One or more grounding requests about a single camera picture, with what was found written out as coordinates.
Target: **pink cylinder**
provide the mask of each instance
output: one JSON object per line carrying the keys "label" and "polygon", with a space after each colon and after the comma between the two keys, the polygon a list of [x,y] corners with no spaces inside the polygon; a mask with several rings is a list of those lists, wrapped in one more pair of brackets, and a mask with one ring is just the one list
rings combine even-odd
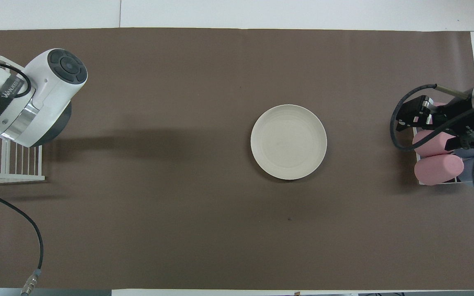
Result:
{"label": "pink cylinder", "polygon": [[414,166],[416,178],[425,185],[444,183],[460,175],[463,170],[462,159],[453,154],[420,159]]}
{"label": "pink cylinder", "polygon": [[[414,138],[412,139],[412,143],[416,143],[419,140],[423,139],[427,135],[429,135],[432,131],[419,131],[414,135]],[[414,149],[416,153],[418,153],[421,157],[432,157],[434,155],[440,155],[440,154],[448,154],[451,151],[447,151],[444,148],[446,147],[446,142],[447,140],[454,138],[455,136],[452,136],[448,133],[439,133],[435,137],[433,137],[431,140],[427,141],[427,143],[423,144],[422,146]]]}

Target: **white plate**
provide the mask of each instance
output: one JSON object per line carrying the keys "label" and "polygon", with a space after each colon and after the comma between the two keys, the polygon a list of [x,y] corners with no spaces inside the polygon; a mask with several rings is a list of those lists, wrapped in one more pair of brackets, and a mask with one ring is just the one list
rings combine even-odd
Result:
{"label": "white plate", "polygon": [[259,117],[250,144],[253,157],[265,172],[295,180],[319,167],[327,151],[327,133],[308,109],[280,105]]}

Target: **brown table mat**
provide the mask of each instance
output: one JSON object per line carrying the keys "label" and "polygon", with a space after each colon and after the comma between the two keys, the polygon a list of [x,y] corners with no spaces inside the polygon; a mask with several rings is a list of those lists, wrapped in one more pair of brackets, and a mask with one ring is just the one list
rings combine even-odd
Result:
{"label": "brown table mat", "polygon": [[[418,185],[414,154],[388,135],[412,88],[474,85],[468,32],[0,31],[0,55],[21,65],[55,47],[88,82],[44,146],[48,182],[0,185],[42,231],[41,287],[474,289],[473,189]],[[328,136],[321,166],[293,182],[249,143],[286,103]],[[23,285],[37,254],[0,206],[0,287]]]}

